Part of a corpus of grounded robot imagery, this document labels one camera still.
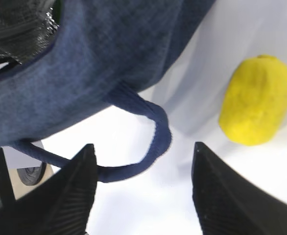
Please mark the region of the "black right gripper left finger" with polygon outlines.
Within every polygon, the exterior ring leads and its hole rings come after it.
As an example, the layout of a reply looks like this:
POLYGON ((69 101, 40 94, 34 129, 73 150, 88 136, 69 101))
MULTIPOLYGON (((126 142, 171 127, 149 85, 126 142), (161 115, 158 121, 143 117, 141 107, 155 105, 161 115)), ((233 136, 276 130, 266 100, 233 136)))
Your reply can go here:
POLYGON ((97 187, 92 144, 62 169, 16 199, 0 148, 0 235, 83 235, 97 187))

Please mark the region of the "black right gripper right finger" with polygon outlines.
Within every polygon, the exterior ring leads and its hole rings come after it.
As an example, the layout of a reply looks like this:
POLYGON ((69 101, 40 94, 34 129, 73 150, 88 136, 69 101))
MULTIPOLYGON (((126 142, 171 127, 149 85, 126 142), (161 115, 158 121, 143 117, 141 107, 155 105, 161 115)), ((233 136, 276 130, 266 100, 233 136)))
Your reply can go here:
POLYGON ((192 199, 205 235, 287 235, 287 204, 229 167, 205 143, 194 145, 192 199))

